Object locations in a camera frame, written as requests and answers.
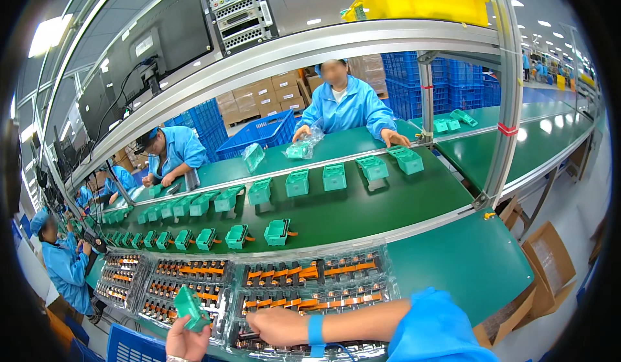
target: blue wrist strap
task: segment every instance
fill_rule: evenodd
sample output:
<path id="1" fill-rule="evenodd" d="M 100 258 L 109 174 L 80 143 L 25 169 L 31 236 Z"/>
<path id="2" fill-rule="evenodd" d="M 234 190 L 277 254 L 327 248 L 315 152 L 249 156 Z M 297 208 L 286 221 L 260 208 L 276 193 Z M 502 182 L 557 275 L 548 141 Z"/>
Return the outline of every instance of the blue wrist strap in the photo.
<path id="1" fill-rule="evenodd" d="M 309 318 L 309 346 L 311 358 L 322 358 L 325 343 L 321 335 L 323 315 L 313 315 Z"/>

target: ceiling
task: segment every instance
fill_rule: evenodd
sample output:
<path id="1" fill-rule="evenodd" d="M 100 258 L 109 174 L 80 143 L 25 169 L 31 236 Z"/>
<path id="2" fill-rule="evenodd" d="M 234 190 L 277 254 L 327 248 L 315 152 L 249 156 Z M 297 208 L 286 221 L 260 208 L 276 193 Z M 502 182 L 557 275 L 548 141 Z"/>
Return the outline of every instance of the ceiling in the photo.
<path id="1" fill-rule="evenodd" d="M 89 28 L 80 40 L 78 47 L 70 60 L 67 70 L 95 62 L 102 54 L 104 49 L 113 40 L 120 30 L 127 25 L 132 18 L 137 15 L 140 10 L 148 5 L 152 0 L 108 0 L 103 9 L 97 14 Z M 342 23 L 340 19 L 340 11 L 347 9 L 354 0 L 269 0 L 273 10 L 275 22 L 278 25 L 279 33 L 289 34 L 318 26 L 332 25 Z M 519 24 L 525 26 L 522 34 L 528 36 L 524 39 L 532 44 L 532 34 L 540 34 L 539 39 L 541 49 L 547 51 L 555 47 L 562 48 L 565 52 L 569 48 L 565 47 L 565 42 L 570 42 L 566 32 L 559 26 L 559 22 L 576 26 L 572 9 L 563 0 L 518 0 L 524 4 L 524 7 L 516 7 L 516 15 Z M 46 9 L 41 16 L 41 21 L 60 16 L 65 8 L 68 0 L 54 0 L 50 7 Z M 76 16 L 83 8 L 86 0 L 75 0 L 74 6 L 69 9 L 69 13 Z M 493 16 L 494 12 L 491 3 L 487 4 L 488 15 Z M 316 25 L 307 25 L 307 21 L 311 19 L 321 18 L 321 23 Z M 552 27 L 544 27 L 537 23 L 537 20 L 548 21 Z M 495 19 L 490 18 L 495 28 Z M 552 32 L 559 32 L 566 36 L 566 39 L 559 39 L 553 36 Z M 554 45 L 548 48 L 546 41 L 553 42 Z M 579 40 L 579 48 L 584 49 L 584 44 Z M 58 48 L 53 48 L 50 55 L 55 57 Z M 43 56 L 34 57 L 25 61 L 24 66 L 20 70 L 19 85 L 16 91 L 16 101 L 34 90 L 37 84 L 38 74 L 42 64 Z M 49 70 L 53 61 L 48 61 L 46 72 L 43 75 L 43 81 L 49 80 Z M 58 94 L 55 99 L 53 109 L 50 115 L 49 129 L 53 125 L 58 127 L 61 133 L 68 117 L 68 112 L 74 108 L 75 90 L 73 80 L 66 79 L 61 83 Z M 30 124 L 32 118 L 32 108 L 29 104 L 22 107 L 19 112 L 20 131 Z M 24 149 L 24 161 L 28 162 L 32 159 L 30 150 Z"/>

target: hand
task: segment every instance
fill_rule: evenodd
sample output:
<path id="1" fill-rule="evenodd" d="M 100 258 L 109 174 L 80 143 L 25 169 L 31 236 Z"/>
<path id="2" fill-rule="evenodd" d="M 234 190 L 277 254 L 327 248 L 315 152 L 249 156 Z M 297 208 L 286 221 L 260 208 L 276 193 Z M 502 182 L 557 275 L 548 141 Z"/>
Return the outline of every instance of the hand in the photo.
<path id="1" fill-rule="evenodd" d="M 175 320 L 166 336 L 166 355 L 188 361 L 200 361 L 207 352 L 211 329 L 208 325 L 199 333 L 183 328 L 190 321 L 190 315 Z"/>
<path id="2" fill-rule="evenodd" d="M 301 139 L 302 138 L 302 134 L 311 135 L 311 128 L 308 125 L 300 126 L 300 129 L 298 129 L 296 131 L 296 133 L 293 135 L 293 141 L 291 141 L 291 142 L 295 142 L 295 141 Z"/>
<path id="3" fill-rule="evenodd" d="M 388 129 L 387 127 L 382 129 L 380 134 L 382 136 L 382 139 L 386 143 L 386 148 L 390 148 L 392 145 L 391 143 L 395 145 L 402 145 L 406 148 L 409 148 L 411 145 L 410 141 L 406 136 L 400 135 L 399 133 Z"/>
<path id="4" fill-rule="evenodd" d="M 82 242 L 82 253 L 84 253 L 87 256 L 90 256 L 91 255 L 91 249 L 92 249 L 92 246 L 91 246 L 90 243 L 88 243 L 86 241 Z"/>
<path id="5" fill-rule="evenodd" d="M 308 343 L 308 316 L 282 307 L 260 309 L 246 314 L 253 332 L 273 346 L 296 346 Z"/>
<path id="6" fill-rule="evenodd" d="M 153 185 L 153 182 L 151 181 L 151 176 L 147 175 L 142 178 L 142 185 L 144 187 L 151 187 Z"/>
<path id="7" fill-rule="evenodd" d="M 174 181 L 175 179 L 177 179 L 177 178 L 176 178 L 176 176 L 175 176 L 175 175 L 173 175 L 173 173 L 172 173 L 172 172 L 167 173 L 167 174 L 166 174 L 166 176 L 164 176 L 164 177 L 161 179 L 161 186 L 162 186 L 162 187 L 168 187 L 168 186 L 170 186 L 171 184 L 173 184 L 173 181 Z"/>

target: yellow plastic bin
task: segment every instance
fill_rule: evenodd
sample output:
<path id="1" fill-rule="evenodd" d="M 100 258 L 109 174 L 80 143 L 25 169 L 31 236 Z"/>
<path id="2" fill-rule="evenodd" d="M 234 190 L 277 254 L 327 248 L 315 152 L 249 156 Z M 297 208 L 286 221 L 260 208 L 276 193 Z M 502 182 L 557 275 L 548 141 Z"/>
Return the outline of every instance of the yellow plastic bin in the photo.
<path id="1" fill-rule="evenodd" d="M 356 0 L 342 18 L 346 21 L 432 19 L 487 27 L 487 2 L 489 0 Z"/>

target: distant worker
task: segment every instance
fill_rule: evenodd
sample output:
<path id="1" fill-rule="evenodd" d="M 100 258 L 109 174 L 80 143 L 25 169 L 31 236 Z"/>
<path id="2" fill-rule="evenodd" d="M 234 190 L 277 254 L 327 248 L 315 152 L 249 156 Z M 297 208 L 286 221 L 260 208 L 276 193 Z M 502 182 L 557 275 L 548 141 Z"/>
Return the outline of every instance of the distant worker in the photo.
<path id="1" fill-rule="evenodd" d="M 207 164 L 207 150 L 194 131 L 187 126 L 156 127 L 140 136 L 138 153 L 149 154 L 149 174 L 142 179 L 145 187 L 161 180 L 170 186 L 179 176 Z"/>
<path id="2" fill-rule="evenodd" d="M 105 171 L 106 175 L 104 182 L 104 192 L 102 195 L 111 195 L 108 203 L 112 204 L 120 195 L 119 188 L 117 188 L 116 184 L 114 184 L 112 175 L 110 175 L 110 173 L 104 168 L 102 168 L 102 170 Z M 129 171 L 122 166 L 113 166 L 113 172 L 119 180 L 120 184 L 123 186 L 123 188 L 125 188 L 125 190 L 129 191 L 130 189 L 138 186 L 138 182 L 136 181 L 136 179 L 134 179 L 132 174 L 129 173 Z"/>
<path id="3" fill-rule="evenodd" d="M 336 133 L 366 126 L 386 147 L 392 144 L 410 146 L 404 135 L 397 133 L 397 125 L 390 110 L 367 82 L 347 75 L 346 59 L 330 59 L 315 66 L 315 72 L 325 82 L 312 94 L 312 102 L 296 126 L 293 142 L 302 134 L 311 134 L 310 126 L 323 118 L 322 131 Z"/>
<path id="4" fill-rule="evenodd" d="M 522 67 L 524 67 L 524 81 L 528 82 L 530 81 L 530 62 L 528 61 L 524 50 L 522 50 Z"/>

